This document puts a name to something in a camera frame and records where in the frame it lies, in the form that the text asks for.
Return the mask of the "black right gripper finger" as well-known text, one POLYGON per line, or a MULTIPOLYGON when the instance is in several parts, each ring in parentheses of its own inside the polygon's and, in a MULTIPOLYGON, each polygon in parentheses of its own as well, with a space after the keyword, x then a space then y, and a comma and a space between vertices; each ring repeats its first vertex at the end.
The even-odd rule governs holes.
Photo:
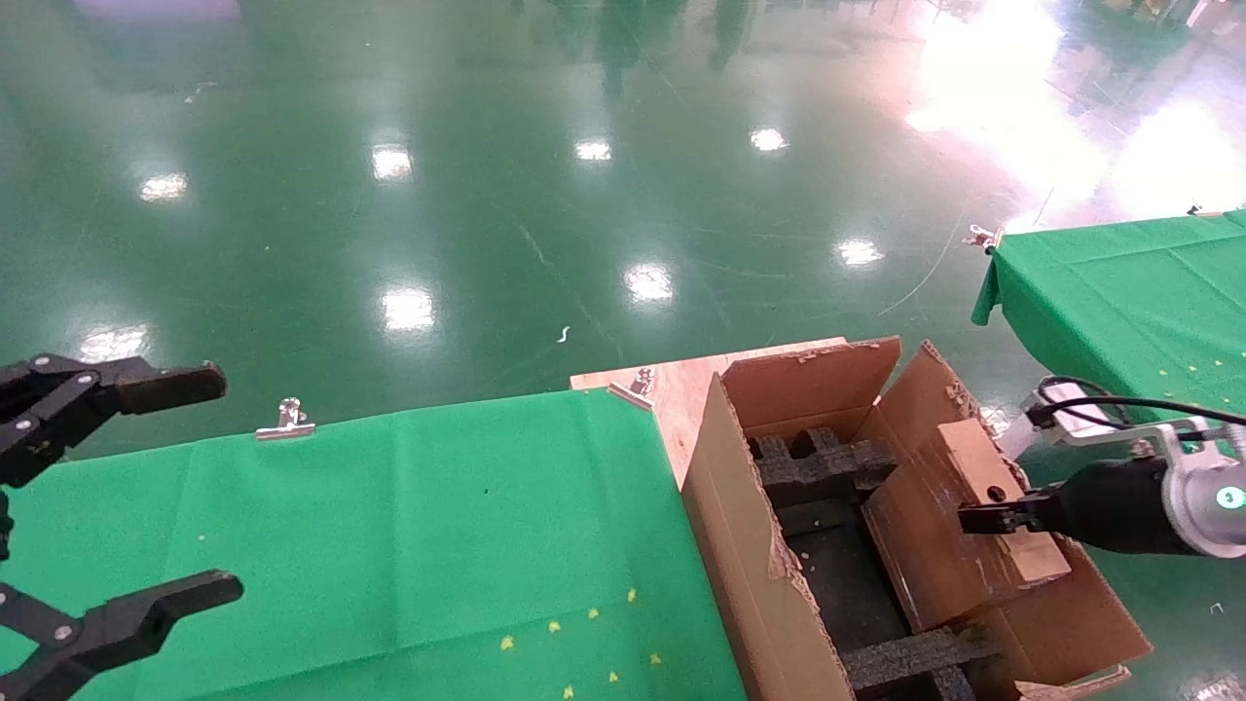
POLYGON ((959 528, 969 535, 1011 535, 1020 530, 1049 533, 1059 498, 1052 492, 1034 492, 1015 501, 962 506, 959 528))

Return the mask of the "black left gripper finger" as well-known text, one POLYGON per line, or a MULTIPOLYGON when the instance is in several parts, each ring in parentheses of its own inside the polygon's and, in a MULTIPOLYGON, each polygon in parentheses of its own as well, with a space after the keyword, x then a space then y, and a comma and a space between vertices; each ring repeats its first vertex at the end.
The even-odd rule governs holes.
POLYGON ((1 372, 1 482, 22 488, 115 416, 213 402, 227 391, 217 364, 156 369, 141 356, 86 364, 37 355, 1 372))
POLYGON ((156 655, 182 618, 226 608, 244 586, 231 572, 201 572, 112 598, 77 618, 10 584, 1 594, 2 628, 36 645, 2 674, 2 699, 70 700, 96 676, 156 655))

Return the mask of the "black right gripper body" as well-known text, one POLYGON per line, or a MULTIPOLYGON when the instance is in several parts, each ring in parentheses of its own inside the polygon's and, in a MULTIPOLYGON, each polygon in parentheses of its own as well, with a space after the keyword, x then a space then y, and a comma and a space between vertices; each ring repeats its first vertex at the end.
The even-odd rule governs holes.
POLYGON ((1050 489, 1045 527, 1111 553, 1181 555, 1164 501, 1168 473, 1163 458, 1091 462, 1050 489))

